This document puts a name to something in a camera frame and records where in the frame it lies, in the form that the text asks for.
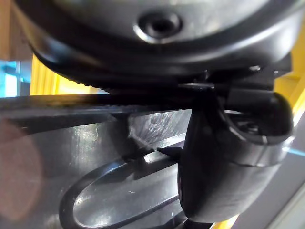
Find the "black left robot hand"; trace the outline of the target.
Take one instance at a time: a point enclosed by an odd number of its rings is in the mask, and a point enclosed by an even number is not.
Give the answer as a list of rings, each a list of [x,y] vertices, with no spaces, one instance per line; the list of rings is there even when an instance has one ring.
[[[195,222],[245,211],[285,158],[292,109],[274,91],[303,21],[302,0],[16,0],[38,59],[119,97],[194,98],[178,157]]]

